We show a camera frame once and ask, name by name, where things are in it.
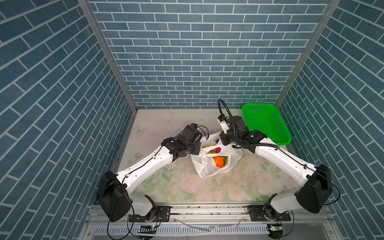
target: white plastic bag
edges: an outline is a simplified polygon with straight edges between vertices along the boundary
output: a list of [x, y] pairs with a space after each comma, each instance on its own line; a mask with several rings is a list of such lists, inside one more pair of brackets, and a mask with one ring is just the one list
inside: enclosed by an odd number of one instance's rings
[[[218, 143], [215, 146], [205, 147], [209, 144], [211, 144], [213, 141], [217, 141]], [[211, 176], [214, 176], [218, 173], [225, 173], [229, 172], [241, 159], [243, 156], [243, 152], [241, 149], [233, 148], [232, 145], [236, 145], [234, 143], [228, 144], [227, 146], [224, 146], [220, 140], [220, 132], [214, 133], [209, 135], [208, 140], [206, 140], [204, 137], [200, 140], [201, 142], [201, 148], [199, 155], [192, 155], [192, 162], [195, 166], [196, 172], [201, 178], [208, 178]], [[220, 153], [215, 154], [209, 154], [208, 152], [215, 148], [221, 148]], [[227, 164], [219, 168], [216, 166], [215, 161], [213, 157], [215, 156], [228, 156], [228, 162]]]

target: yellow fruit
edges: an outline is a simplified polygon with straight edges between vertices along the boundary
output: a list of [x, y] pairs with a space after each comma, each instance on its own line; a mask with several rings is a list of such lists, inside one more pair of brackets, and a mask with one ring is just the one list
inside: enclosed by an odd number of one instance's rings
[[209, 145], [203, 147], [203, 148], [206, 148], [206, 147], [212, 147], [212, 146], [215, 146], [217, 144], [216, 141], [213, 141], [212, 143], [210, 143]]
[[220, 168], [224, 167], [224, 158], [222, 156], [214, 157], [214, 161], [215, 161], [216, 166], [218, 166]]

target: white cable tray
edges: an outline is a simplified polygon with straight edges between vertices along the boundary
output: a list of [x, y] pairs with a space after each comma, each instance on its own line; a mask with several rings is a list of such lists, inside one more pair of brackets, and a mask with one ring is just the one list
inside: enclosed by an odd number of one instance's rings
[[[137, 235], [140, 225], [135, 225], [132, 229], [133, 234]], [[162, 225], [157, 228], [157, 237], [180, 237], [180, 236], [196, 236], [196, 235], [254, 235], [254, 234], [269, 234], [267, 224], [241, 224], [238, 227], [234, 226], [220, 226], [209, 224], [193, 224], [192, 227], [184, 224], [177, 225]], [[128, 232], [127, 225], [110, 226], [110, 235], [126, 235]], [[99, 225], [95, 227], [93, 235], [107, 235], [107, 226]], [[141, 236], [152, 236], [153, 234], [141, 233]]]

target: green plastic basket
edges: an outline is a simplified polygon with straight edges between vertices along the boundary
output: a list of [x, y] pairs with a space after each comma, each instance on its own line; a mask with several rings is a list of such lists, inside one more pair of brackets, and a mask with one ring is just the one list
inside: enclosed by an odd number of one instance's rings
[[246, 103], [243, 106], [249, 131], [259, 130], [277, 145], [288, 145], [292, 136], [276, 106], [270, 103]]

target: orange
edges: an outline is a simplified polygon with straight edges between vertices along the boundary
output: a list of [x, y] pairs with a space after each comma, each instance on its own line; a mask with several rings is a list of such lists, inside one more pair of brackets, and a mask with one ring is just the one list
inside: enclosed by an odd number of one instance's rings
[[214, 161], [215, 161], [216, 166], [224, 167], [224, 158], [222, 156], [214, 157]]

